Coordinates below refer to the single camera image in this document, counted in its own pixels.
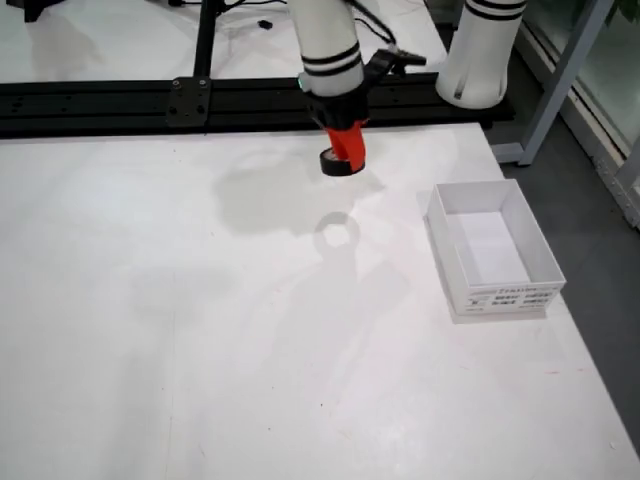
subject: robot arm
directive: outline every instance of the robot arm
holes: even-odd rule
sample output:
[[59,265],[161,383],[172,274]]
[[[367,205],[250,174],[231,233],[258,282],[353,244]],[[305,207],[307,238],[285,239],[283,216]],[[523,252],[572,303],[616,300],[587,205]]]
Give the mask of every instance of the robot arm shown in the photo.
[[424,65],[426,59],[391,44],[365,65],[349,6],[366,12],[357,0],[288,3],[304,68],[300,87],[309,99],[312,117],[331,142],[331,148],[320,155],[322,171],[331,176],[353,175],[365,165],[360,129],[369,117],[368,91],[390,71],[403,73],[404,66]]

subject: metal table leg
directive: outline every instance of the metal table leg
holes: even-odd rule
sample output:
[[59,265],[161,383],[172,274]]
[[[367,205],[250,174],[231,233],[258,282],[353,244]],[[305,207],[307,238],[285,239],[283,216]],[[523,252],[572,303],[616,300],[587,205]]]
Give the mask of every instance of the metal table leg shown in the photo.
[[567,97],[571,85],[591,50],[611,9],[613,0],[593,0],[582,13],[538,108],[525,131],[520,165],[530,165]]

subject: white table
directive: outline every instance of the white table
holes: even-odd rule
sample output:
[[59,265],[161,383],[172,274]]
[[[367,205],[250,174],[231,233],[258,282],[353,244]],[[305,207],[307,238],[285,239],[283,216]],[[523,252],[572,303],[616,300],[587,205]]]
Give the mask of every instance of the white table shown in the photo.
[[502,178],[480,128],[366,142],[0,144],[0,478],[640,478],[562,299],[450,313],[422,217]]

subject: black cable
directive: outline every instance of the black cable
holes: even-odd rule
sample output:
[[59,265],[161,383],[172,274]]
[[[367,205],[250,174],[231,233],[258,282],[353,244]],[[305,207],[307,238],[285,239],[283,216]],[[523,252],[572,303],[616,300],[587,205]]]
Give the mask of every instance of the black cable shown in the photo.
[[[373,28],[371,26],[371,24],[369,24],[363,18],[356,18],[355,19],[356,22],[360,22],[362,25],[367,27],[367,29],[369,29],[369,31],[371,31],[371,33],[373,33],[376,37],[378,37],[383,42],[385,42],[385,43],[393,43],[393,44],[397,43],[396,37],[393,34],[393,32],[391,31],[391,29],[389,27],[387,27],[387,25],[385,25],[382,22],[382,20],[380,20],[373,13],[371,13],[371,11],[368,8],[366,8],[364,5],[362,5],[358,0],[344,0],[344,1],[345,1],[345,3],[351,5],[357,11],[362,13],[364,16],[366,16],[373,23],[375,23],[380,29],[382,29],[387,34],[387,36],[384,36],[380,32],[376,31],[376,29]],[[228,12],[229,10],[231,10],[233,8],[236,8],[236,7],[250,6],[250,5],[268,5],[270,3],[281,3],[283,5],[287,4],[287,2],[285,0],[261,0],[261,1],[237,0],[235,3],[232,3],[231,5],[227,5],[226,3],[223,2],[223,4],[224,4],[223,11],[219,12],[218,14],[221,14],[221,13],[224,13],[224,12]],[[183,5],[201,5],[202,2],[183,1],[182,4]]]
[[355,20],[356,22],[360,22],[362,25],[367,27],[371,33],[373,33],[376,37],[378,37],[384,43],[392,43],[390,38],[385,37],[380,32],[376,32],[376,29],[373,28],[371,25],[369,25],[366,20],[363,20],[362,18],[356,18]]
[[363,14],[365,17],[371,20],[377,27],[379,27],[384,33],[386,33],[387,37],[389,37],[389,40],[390,40],[388,43],[393,43],[394,45],[398,43],[398,41],[396,40],[396,36],[393,34],[391,29],[387,27],[384,24],[384,22],[382,22],[382,20],[380,20],[373,13],[371,13],[371,11],[367,7],[362,5],[358,0],[344,0],[344,1],[349,5],[351,5],[353,8],[355,8],[356,10],[358,10],[361,14]]

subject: white cardboard box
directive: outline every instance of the white cardboard box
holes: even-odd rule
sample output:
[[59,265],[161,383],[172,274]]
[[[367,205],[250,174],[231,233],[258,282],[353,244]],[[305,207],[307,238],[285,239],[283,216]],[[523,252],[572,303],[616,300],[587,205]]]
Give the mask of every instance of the white cardboard box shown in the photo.
[[459,315],[544,310],[566,283],[515,180],[436,185],[427,220]]

